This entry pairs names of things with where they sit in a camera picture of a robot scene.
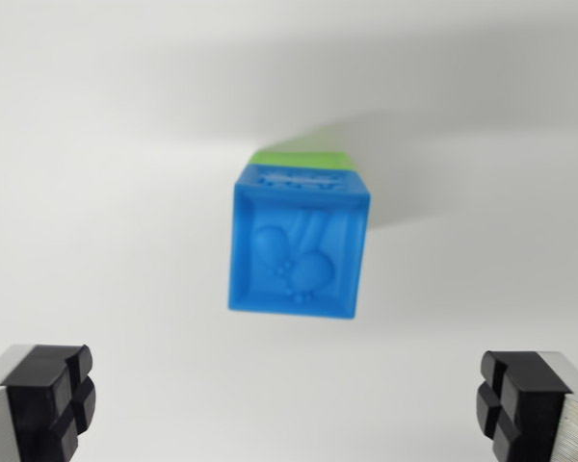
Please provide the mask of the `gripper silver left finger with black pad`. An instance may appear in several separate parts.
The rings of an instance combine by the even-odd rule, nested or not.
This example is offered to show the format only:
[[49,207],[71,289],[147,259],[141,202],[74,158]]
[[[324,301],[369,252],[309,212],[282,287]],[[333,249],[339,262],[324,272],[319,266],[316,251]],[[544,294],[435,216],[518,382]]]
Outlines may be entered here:
[[88,346],[13,345],[0,355],[0,461],[69,461],[96,404]]

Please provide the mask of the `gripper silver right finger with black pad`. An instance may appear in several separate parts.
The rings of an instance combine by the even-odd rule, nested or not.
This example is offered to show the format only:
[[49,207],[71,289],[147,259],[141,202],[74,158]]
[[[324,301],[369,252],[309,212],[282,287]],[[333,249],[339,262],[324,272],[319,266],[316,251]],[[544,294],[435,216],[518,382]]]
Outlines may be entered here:
[[492,351],[476,414],[497,460],[578,461],[578,370],[556,351]]

